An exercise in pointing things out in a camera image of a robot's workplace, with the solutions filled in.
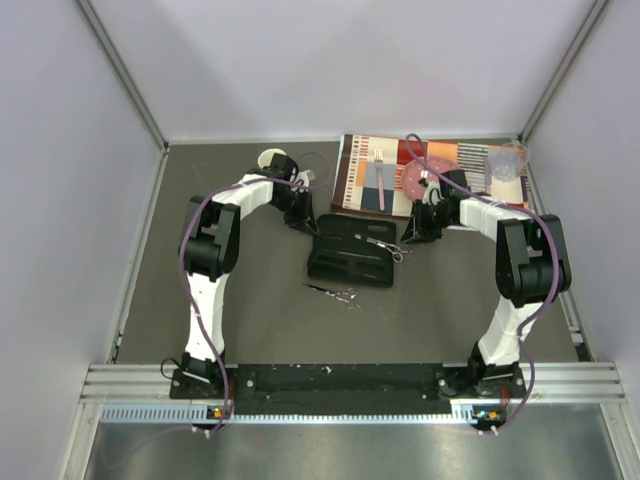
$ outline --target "surgical scissors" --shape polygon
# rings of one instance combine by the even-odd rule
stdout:
[[[344,303],[349,310],[362,310],[360,305],[355,301],[355,298],[358,296],[358,292],[353,288],[347,288],[344,292],[334,292],[333,290],[329,290],[328,288],[318,287],[317,285],[310,285],[308,283],[303,283],[305,287],[310,288],[311,290],[315,290],[320,293],[324,293],[325,295],[329,295],[330,297],[335,298],[339,302]]]
[[[364,238],[362,238],[362,235],[360,235],[359,233],[356,233],[355,237],[358,240],[364,240]],[[391,258],[393,258],[393,261],[395,263],[401,263],[404,260],[404,254],[411,253],[409,250],[404,250],[403,248],[394,245],[393,243],[383,242],[382,240],[376,240],[375,238],[371,237],[368,237],[366,240],[368,243],[373,243],[376,247],[384,248],[385,250],[390,252]]]

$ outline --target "black case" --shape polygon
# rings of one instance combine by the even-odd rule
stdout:
[[[395,223],[335,214],[321,215],[317,223],[320,235],[314,237],[307,261],[310,278],[385,288],[393,285],[391,253],[366,239],[395,243]]]

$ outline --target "aluminum frame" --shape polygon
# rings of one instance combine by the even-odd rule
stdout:
[[[171,376],[175,366],[165,366],[164,372]],[[528,366],[522,367],[523,376],[529,380]],[[637,434],[620,377],[613,363],[540,363],[536,365],[536,385],[530,398],[536,404],[598,404],[611,437],[612,446],[625,479],[640,478],[640,456],[637,449]],[[73,431],[59,479],[83,478],[100,419],[105,409],[140,410],[188,410],[204,406],[219,407],[221,401],[171,400],[171,380],[160,374],[160,365],[91,365],[82,390]],[[495,400],[453,399],[455,412],[442,416],[362,416],[300,417],[296,415],[257,415],[238,418],[238,423],[253,424],[308,424],[308,423],[460,423],[465,406],[494,403]],[[126,414],[119,417],[124,423],[136,423]],[[139,417],[139,423],[148,423]],[[184,417],[190,423],[190,417]],[[118,418],[109,419],[110,423]]]
[[[107,63],[111,66],[114,75],[120,82],[120,85],[127,97],[129,97],[134,110],[140,117],[140,120],[142,120],[142,123],[149,132],[149,135],[151,135],[159,149],[166,150],[169,143],[165,139],[158,123],[155,118],[153,118],[153,114],[142,98],[140,90],[138,90],[136,83],[133,81],[133,77],[131,77],[122,57],[120,57],[118,50],[107,33],[107,30],[104,27],[102,20],[100,20],[100,16],[91,3],[91,0],[74,0],[74,3],[84,17],[89,29],[98,42],[100,49],[104,53]]]

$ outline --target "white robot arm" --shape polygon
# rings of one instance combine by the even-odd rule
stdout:
[[[197,228],[191,232],[185,250],[185,270],[191,295],[200,309],[206,334],[220,354],[225,348],[222,335],[224,290],[238,256],[240,221],[258,207],[270,203],[284,211],[285,223],[291,228],[311,234],[317,232],[311,194],[306,189],[271,181],[250,183],[255,179],[272,177],[309,186],[313,172],[300,172],[295,162],[277,149],[263,152],[258,166],[242,178],[239,188],[211,199]],[[202,197],[191,199],[187,224],[202,201]],[[215,235],[204,231],[213,225],[216,227]],[[185,370],[204,378],[210,378],[210,369],[215,368],[213,352],[203,336],[193,306],[183,364]]]

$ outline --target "purple cable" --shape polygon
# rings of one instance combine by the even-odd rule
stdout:
[[[420,150],[422,151],[422,158],[420,158],[413,151],[413,147],[411,146],[411,139],[412,138],[420,144]],[[407,135],[405,137],[404,142],[405,142],[405,145],[407,147],[407,150],[409,151],[409,154],[413,157],[413,159],[416,160],[420,165],[422,165],[422,167],[426,171],[428,171],[429,173],[432,173],[436,177],[438,177],[438,179],[441,182],[444,182],[444,183],[452,186],[456,190],[459,190],[460,192],[464,193],[465,195],[468,195],[471,198],[473,198],[475,200],[478,200],[478,201],[480,201],[482,203],[486,203],[486,204],[493,203],[491,200],[487,199],[486,197],[483,197],[481,195],[473,193],[470,190],[467,190],[464,187],[461,187],[460,185],[458,185],[454,181],[452,181],[452,180],[448,179],[447,177],[443,176],[442,174],[440,174],[435,169],[429,167],[429,165],[427,164],[427,161],[426,161],[426,159],[427,159],[427,149],[425,148],[424,142],[422,141],[422,139],[417,134],[410,133],[409,135]],[[536,318],[538,318],[547,308],[549,308],[549,306],[551,305],[551,302],[553,302],[553,299],[554,299],[554,297],[556,295],[556,291],[558,290],[558,282],[560,280],[560,265],[558,263],[558,248],[556,247],[556,244],[555,244],[555,242],[553,240],[553,236],[551,235],[551,231],[549,230],[549,227],[547,227],[547,225],[544,223],[544,220],[542,220],[535,212],[527,210],[526,208],[516,207],[514,205],[507,205],[507,204],[498,204],[497,206],[502,208],[502,209],[504,209],[504,210],[510,210],[512,212],[518,212],[518,213],[522,213],[524,215],[527,215],[528,217],[533,219],[540,226],[540,229],[544,233],[544,236],[547,239],[547,242],[549,244],[549,250],[551,252],[551,263],[552,263],[552,268],[553,268],[553,275],[552,275],[552,278],[551,278],[551,287],[549,288],[549,294],[547,295],[547,297],[542,302],[542,305],[540,305],[540,307],[535,312],[533,312],[531,315],[529,315],[529,317],[527,317],[527,319],[520,324],[520,326],[518,327],[518,330],[517,330],[518,345],[520,346],[520,352],[522,353],[522,355],[524,357],[526,357],[527,361],[529,362],[529,366],[531,368],[531,379],[529,380],[529,387],[527,388],[527,391],[525,392],[524,397],[522,397],[522,401],[520,402],[520,405],[518,405],[516,407],[516,409],[511,414],[511,416],[504,422],[504,424],[502,424],[497,429],[498,432],[501,432],[504,429],[506,429],[509,425],[511,425],[511,423],[513,423],[513,421],[516,418],[518,418],[518,416],[520,416],[520,414],[522,413],[522,410],[524,409],[525,404],[527,403],[527,401],[529,400],[529,397],[531,396],[531,392],[533,391],[533,386],[534,386],[535,381],[536,381],[536,369],[535,369],[533,357],[529,354],[529,352],[527,351],[527,349],[524,346],[524,342],[521,339],[522,332],[524,331],[524,329],[525,329],[525,327],[527,325],[529,325],[531,322],[535,321]]]
[[[279,184],[282,184],[282,185],[288,185],[290,187],[295,187],[295,188],[298,188],[298,189],[310,190],[310,191],[311,190],[318,190],[320,188],[326,187],[329,184],[329,182],[331,181],[331,178],[332,178],[332,175],[331,175],[331,169],[332,169],[331,162],[329,161],[329,159],[326,157],[325,154],[323,154],[322,152],[319,152],[319,151],[304,152],[303,154],[298,156],[298,158],[296,159],[296,162],[299,162],[301,159],[303,159],[303,158],[305,158],[307,156],[310,156],[310,155],[317,155],[320,158],[322,158],[325,161],[325,163],[327,164],[328,168],[329,168],[329,173],[327,174],[326,179],[320,185],[316,185],[314,187],[312,187],[312,186],[304,186],[304,185],[300,185],[300,184],[297,184],[297,183],[289,182],[289,181],[286,181],[286,180],[280,180],[278,178],[262,177],[262,178],[254,178],[252,180],[248,180],[246,182],[243,182],[242,184],[236,183],[234,185],[229,185],[227,187],[219,188],[218,190],[215,190],[214,192],[212,192],[209,195],[207,195],[207,197],[200,203],[200,205],[198,205],[198,208],[196,209],[196,212],[193,215],[193,218],[191,219],[191,222],[189,223],[189,226],[187,227],[187,231],[185,232],[184,238],[182,239],[182,242],[180,244],[180,252],[179,252],[179,255],[178,255],[178,271],[180,273],[180,278],[182,280],[182,286],[184,288],[184,291],[187,294],[187,297],[189,297],[189,302],[191,303],[191,306],[193,307],[193,310],[196,312],[196,319],[198,321],[198,327],[200,328],[200,332],[202,332],[202,335],[204,336],[204,339],[206,340],[207,345],[209,345],[209,348],[211,348],[211,351],[213,352],[213,356],[215,357],[216,362],[218,362],[218,365],[220,366],[220,371],[222,372],[222,380],[223,380],[223,383],[224,383],[223,412],[225,412],[225,413],[227,411],[227,406],[229,404],[229,377],[227,375],[227,369],[225,368],[224,361],[222,360],[222,357],[218,353],[218,350],[216,349],[215,345],[213,344],[213,341],[211,340],[211,337],[209,336],[209,334],[207,334],[207,331],[204,328],[204,323],[202,322],[202,316],[200,314],[200,307],[198,307],[198,303],[196,302],[195,298],[193,298],[193,295],[191,295],[191,288],[189,286],[189,278],[187,276],[187,272],[184,269],[184,252],[185,252],[185,249],[187,247],[187,242],[189,241],[189,237],[191,236],[191,232],[193,231],[193,229],[194,229],[194,227],[196,225],[196,222],[200,218],[200,215],[202,214],[202,211],[204,210],[206,205],[211,201],[211,199],[214,196],[216,196],[216,195],[218,195],[220,193],[228,192],[230,190],[235,190],[237,188],[242,188],[242,187],[245,187],[247,185],[251,185],[251,184],[254,184],[254,183],[258,183],[258,182],[279,183]],[[222,417],[220,418],[220,421],[216,424],[216,426],[213,429],[211,429],[211,433],[215,433],[218,430],[220,430],[220,428],[223,425],[224,419],[225,419],[224,417],[225,417],[225,415],[223,414]],[[142,449],[144,449],[147,446],[149,446],[151,443],[153,443],[158,438],[163,437],[164,435],[166,435],[168,433],[178,432],[178,431],[186,431],[186,430],[192,430],[192,427],[191,426],[185,426],[185,425],[178,425],[178,426],[173,426],[173,427],[166,428],[166,429],[162,430],[161,432],[158,432],[157,434],[151,436],[147,440],[139,443],[135,447],[133,447],[129,454],[127,454],[123,459],[120,459],[116,463],[109,462],[109,460],[107,459],[107,452],[105,451],[105,448],[106,448],[105,447],[105,443],[102,442],[102,444],[100,446],[100,458],[102,460],[103,465],[105,466],[105,468],[107,470],[115,470],[115,469],[121,467],[122,465],[124,465],[129,459],[131,459],[131,457],[133,457],[135,454],[140,452]]]

